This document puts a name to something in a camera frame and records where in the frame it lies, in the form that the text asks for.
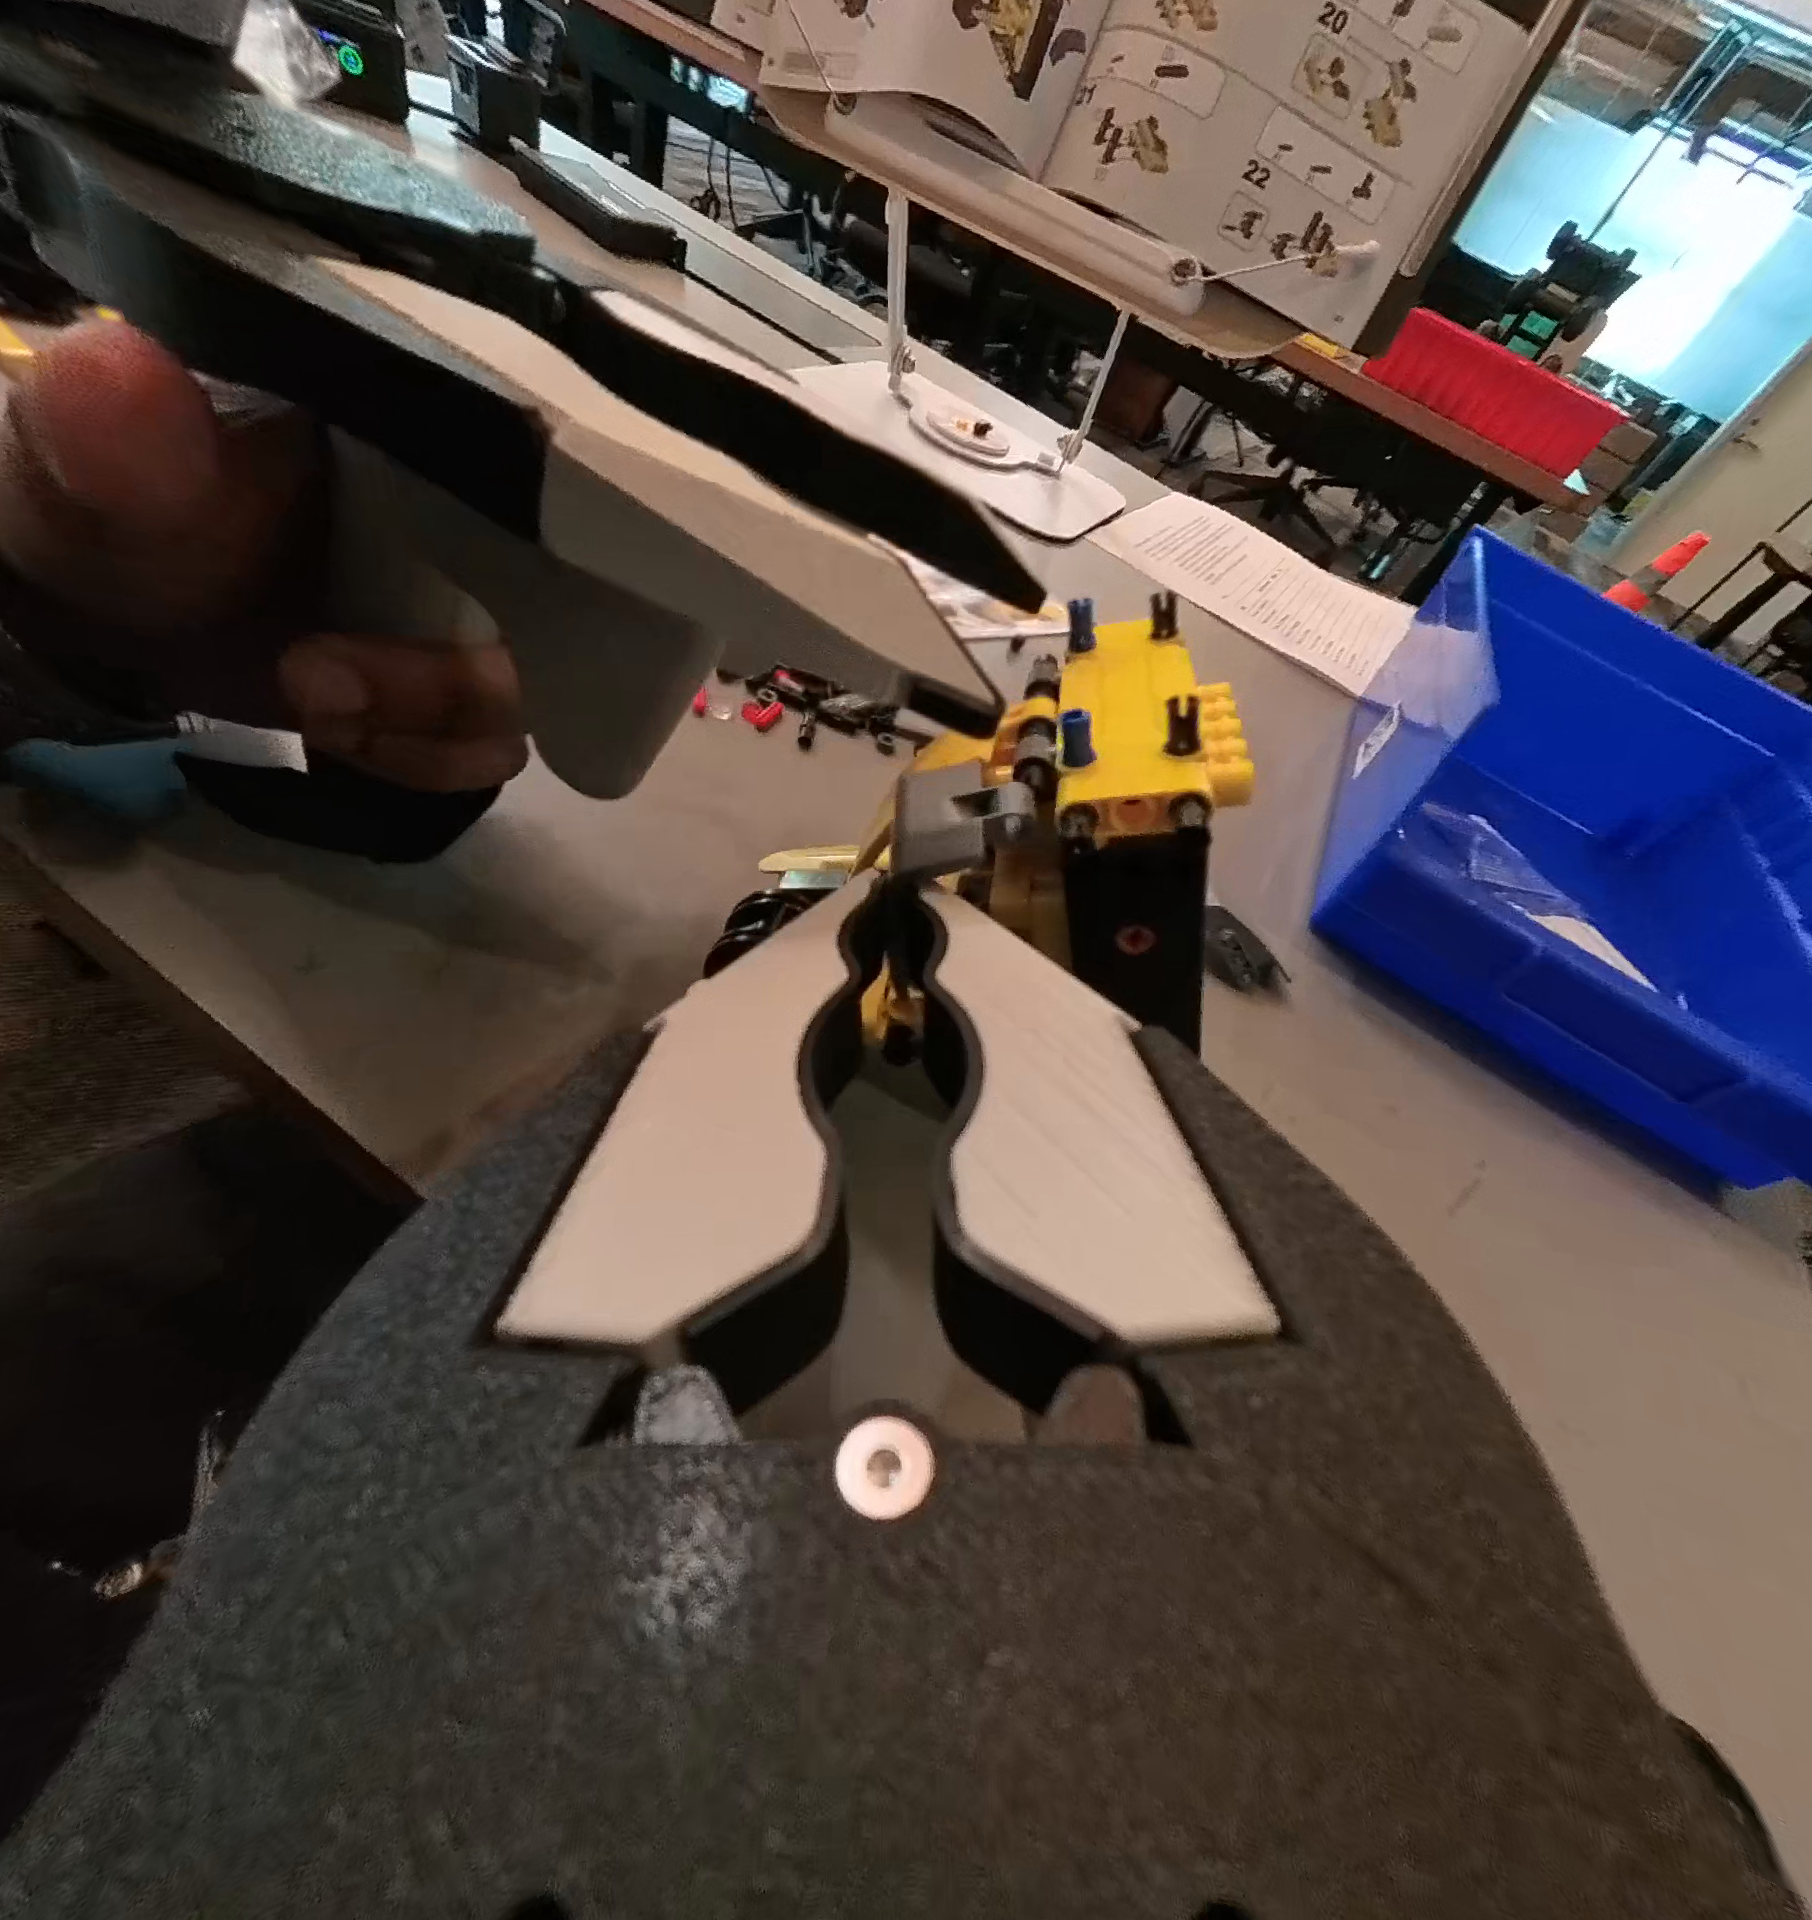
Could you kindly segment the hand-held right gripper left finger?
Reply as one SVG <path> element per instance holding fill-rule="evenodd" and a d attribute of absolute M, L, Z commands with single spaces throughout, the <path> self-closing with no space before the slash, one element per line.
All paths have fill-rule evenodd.
<path fill-rule="evenodd" d="M 832 1109 L 867 1052 L 884 890 L 848 880 L 654 1020 L 495 1338 L 700 1365 L 728 1405 L 825 1354 L 848 1271 Z"/>

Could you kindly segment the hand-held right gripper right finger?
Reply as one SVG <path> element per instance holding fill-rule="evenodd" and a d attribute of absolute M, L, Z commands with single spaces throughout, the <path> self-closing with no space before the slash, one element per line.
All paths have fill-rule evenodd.
<path fill-rule="evenodd" d="M 947 1101 L 936 1308 L 1017 1405 L 1082 1365 L 1269 1342 L 1281 1310 L 1109 997 L 926 892 L 924 1070 Z"/>

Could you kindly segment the grey curved brick panel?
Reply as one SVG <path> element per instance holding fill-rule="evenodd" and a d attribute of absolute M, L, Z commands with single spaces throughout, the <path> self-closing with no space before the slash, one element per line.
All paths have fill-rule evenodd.
<path fill-rule="evenodd" d="M 1036 825 L 1036 796 L 986 760 L 916 766 L 894 787 L 890 877 L 924 887 L 986 866 Z"/>
<path fill-rule="evenodd" d="M 1205 903 L 1205 965 L 1220 983 L 1241 996 L 1277 994 L 1291 974 L 1277 951 L 1227 906 Z"/>

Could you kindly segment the yellow toy brick vehicle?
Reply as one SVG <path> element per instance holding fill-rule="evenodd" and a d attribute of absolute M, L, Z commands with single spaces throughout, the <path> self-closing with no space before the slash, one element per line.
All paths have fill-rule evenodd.
<path fill-rule="evenodd" d="M 1061 637 L 1001 641 L 1013 688 L 990 733 L 938 732 L 898 764 L 907 775 L 986 760 L 994 779 L 1017 777 L 1036 796 L 1032 833 L 986 866 L 910 887 L 890 877 L 890 794 L 863 837 L 763 858 L 702 980 L 848 880 L 879 877 L 885 948 L 863 1020 L 890 1061 L 924 1049 L 926 892 L 966 900 L 1141 1027 L 1201 1051 L 1214 825 L 1255 787 L 1238 697 L 1194 664 L 1169 589 L 1149 593 L 1141 618 L 1103 621 L 1087 597 L 1065 612 Z"/>

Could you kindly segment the person's left hand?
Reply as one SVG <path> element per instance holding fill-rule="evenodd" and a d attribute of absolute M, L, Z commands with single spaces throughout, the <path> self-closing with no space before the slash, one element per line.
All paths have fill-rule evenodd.
<path fill-rule="evenodd" d="M 528 760 L 501 641 L 329 629 L 322 422 L 203 380 L 124 322 L 72 326 L 0 414 L 0 766 L 181 716 L 285 732 L 426 794 Z"/>

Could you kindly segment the black flat device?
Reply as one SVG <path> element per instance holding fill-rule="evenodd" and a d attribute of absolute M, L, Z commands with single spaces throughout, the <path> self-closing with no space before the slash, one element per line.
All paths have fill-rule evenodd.
<path fill-rule="evenodd" d="M 559 221 L 575 227 L 601 251 L 626 259 L 686 271 L 686 240 L 672 224 L 649 215 L 597 175 L 579 176 L 556 158 L 517 137 L 510 140 L 506 167 L 519 189 Z"/>

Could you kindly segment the pile of small brick pins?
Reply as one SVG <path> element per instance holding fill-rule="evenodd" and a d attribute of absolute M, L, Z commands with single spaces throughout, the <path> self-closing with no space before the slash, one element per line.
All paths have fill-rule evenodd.
<path fill-rule="evenodd" d="M 772 664 L 756 677 L 716 672 L 692 697 L 690 716 L 738 721 L 759 736 L 790 728 L 801 752 L 812 752 L 820 733 L 863 739 L 884 757 L 934 742 L 934 733 L 913 727 L 896 705 L 786 664 Z"/>

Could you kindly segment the black electronic box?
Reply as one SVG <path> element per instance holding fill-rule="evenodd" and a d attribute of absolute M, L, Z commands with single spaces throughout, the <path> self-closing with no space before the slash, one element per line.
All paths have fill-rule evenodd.
<path fill-rule="evenodd" d="M 403 124 L 412 112 L 408 35 L 397 2 L 294 2 L 333 61 L 329 102 Z"/>
<path fill-rule="evenodd" d="M 450 112 L 460 136 L 488 157 L 540 144 L 547 67 L 497 40 L 455 35 L 445 41 Z"/>

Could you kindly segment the white book stand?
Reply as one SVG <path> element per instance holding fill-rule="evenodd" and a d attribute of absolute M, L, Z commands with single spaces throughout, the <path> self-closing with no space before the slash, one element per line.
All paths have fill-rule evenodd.
<path fill-rule="evenodd" d="M 1241 296 L 1241 281 L 1277 271 L 1339 281 L 1369 270 L 1380 252 L 1374 240 L 1297 242 L 1278 257 L 1258 252 L 1239 267 L 1211 270 L 947 137 L 904 99 L 848 104 L 763 81 L 759 102 L 789 140 L 885 189 L 885 351 L 877 362 L 802 372 L 798 382 L 828 418 L 1036 540 L 1080 540 L 1124 510 L 1119 493 L 1079 458 L 1133 320 L 1165 322 L 1180 345 L 1214 359 L 1263 356 L 1291 340 L 1294 324 Z M 1112 305 L 1109 345 L 1073 426 L 1026 414 L 1009 401 L 962 398 L 916 367 L 908 324 L 913 210 L 955 221 Z"/>

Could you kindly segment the clear plastic bag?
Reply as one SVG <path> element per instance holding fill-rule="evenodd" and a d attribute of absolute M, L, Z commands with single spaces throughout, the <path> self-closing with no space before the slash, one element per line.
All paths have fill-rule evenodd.
<path fill-rule="evenodd" d="M 1435 835 L 1452 866 L 1483 900 L 1504 903 L 1563 946 L 1588 954 L 1591 961 L 1660 994 L 1655 981 L 1588 918 L 1587 908 L 1538 872 L 1483 813 L 1426 800 L 1420 824 Z"/>

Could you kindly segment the printed paper sheet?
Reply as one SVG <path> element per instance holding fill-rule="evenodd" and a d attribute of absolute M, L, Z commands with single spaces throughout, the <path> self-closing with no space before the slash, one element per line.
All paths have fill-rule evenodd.
<path fill-rule="evenodd" d="M 1391 601 L 1185 493 L 1118 516 L 1089 540 L 1258 645 L 1350 697 L 1365 693 L 1414 628 Z"/>

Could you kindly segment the blue cloth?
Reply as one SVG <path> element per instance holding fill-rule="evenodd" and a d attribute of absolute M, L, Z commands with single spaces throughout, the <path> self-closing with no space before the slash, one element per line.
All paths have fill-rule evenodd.
<path fill-rule="evenodd" d="M 151 825 L 178 813 L 189 785 L 171 739 L 75 744 L 22 739 L 3 754 L 15 785 L 89 806 L 124 825 Z"/>

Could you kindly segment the blue plastic storage bin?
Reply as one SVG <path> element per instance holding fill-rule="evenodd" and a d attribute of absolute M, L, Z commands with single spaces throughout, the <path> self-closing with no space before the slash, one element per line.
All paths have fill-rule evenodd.
<path fill-rule="evenodd" d="M 1353 705 L 1308 921 L 1719 1181 L 1812 1188 L 1812 705 L 1469 534 Z M 1492 820 L 1660 989 L 1420 824 Z"/>

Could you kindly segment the orange traffic cone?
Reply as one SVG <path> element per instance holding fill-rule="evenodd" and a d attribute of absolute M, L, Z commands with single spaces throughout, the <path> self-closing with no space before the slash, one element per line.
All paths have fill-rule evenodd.
<path fill-rule="evenodd" d="M 1708 544 L 1707 531 L 1688 534 L 1604 589 L 1603 597 L 1625 612 L 1644 614 Z"/>

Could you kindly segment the black wheeled device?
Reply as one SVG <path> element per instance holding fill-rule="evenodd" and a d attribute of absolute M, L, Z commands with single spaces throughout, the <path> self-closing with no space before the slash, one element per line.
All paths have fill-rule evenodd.
<path fill-rule="evenodd" d="M 1587 355 L 1612 303 L 1637 282 L 1634 261 L 1637 249 L 1610 251 L 1569 221 L 1549 236 L 1543 265 L 1514 281 L 1483 334 L 1566 374 Z"/>

